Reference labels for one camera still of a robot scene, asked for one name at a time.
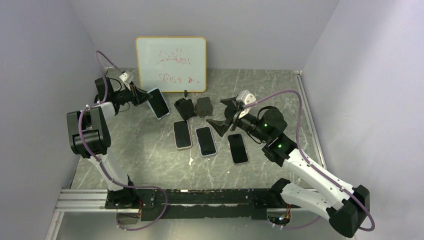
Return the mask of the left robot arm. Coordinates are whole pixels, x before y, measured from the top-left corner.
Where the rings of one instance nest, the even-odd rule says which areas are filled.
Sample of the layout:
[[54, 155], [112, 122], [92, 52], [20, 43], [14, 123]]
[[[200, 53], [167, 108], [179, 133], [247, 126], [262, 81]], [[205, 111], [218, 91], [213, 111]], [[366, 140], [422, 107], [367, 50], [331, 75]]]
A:
[[116, 116], [126, 103], [136, 107], [153, 96], [132, 82], [119, 91], [113, 89], [109, 77], [98, 78], [94, 82], [98, 92], [96, 102], [66, 115], [69, 145], [74, 154], [91, 162], [104, 178], [106, 201], [112, 207], [132, 208], [138, 203], [139, 194], [117, 160], [108, 155], [112, 140], [107, 119]]

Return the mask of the phone with beige case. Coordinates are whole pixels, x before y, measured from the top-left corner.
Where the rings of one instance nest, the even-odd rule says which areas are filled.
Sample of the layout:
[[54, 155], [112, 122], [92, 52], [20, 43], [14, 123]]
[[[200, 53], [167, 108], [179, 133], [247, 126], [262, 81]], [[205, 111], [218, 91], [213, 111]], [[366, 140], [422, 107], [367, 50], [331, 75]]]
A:
[[187, 120], [174, 122], [173, 132], [177, 150], [185, 150], [192, 147], [192, 135]]

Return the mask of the phone with blue case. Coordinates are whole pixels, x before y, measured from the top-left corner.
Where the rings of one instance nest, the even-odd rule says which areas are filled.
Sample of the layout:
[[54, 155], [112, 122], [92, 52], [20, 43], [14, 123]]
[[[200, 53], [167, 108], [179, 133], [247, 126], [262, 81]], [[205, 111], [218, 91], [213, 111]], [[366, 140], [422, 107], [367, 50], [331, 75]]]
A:
[[151, 98], [147, 101], [147, 104], [158, 120], [170, 114], [169, 106], [159, 88], [153, 88], [148, 93]]

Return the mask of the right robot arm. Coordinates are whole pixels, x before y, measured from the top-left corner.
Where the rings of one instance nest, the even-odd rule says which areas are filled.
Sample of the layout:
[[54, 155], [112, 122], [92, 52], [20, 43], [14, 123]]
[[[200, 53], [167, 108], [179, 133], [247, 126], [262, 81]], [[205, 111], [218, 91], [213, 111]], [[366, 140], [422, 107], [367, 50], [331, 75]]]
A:
[[370, 212], [369, 190], [341, 180], [304, 153], [284, 133], [288, 124], [277, 107], [265, 106], [252, 115], [236, 97], [222, 99], [221, 103], [226, 105], [225, 120], [206, 119], [220, 136], [236, 128], [243, 130], [263, 144], [268, 160], [295, 173], [314, 189], [303, 189], [282, 178], [272, 186], [270, 202], [275, 207], [295, 205], [313, 212], [339, 234], [353, 237]]

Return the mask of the phone with lilac case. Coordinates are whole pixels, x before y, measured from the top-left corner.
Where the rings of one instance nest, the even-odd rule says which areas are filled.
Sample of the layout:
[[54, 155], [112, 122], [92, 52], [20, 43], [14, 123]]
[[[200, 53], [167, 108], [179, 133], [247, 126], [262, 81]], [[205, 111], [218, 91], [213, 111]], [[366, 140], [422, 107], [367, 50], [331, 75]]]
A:
[[217, 153], [215, 140], [210, 127], [205, 126], [197, 128], [195, 134], [202, 157], [210, 157]]

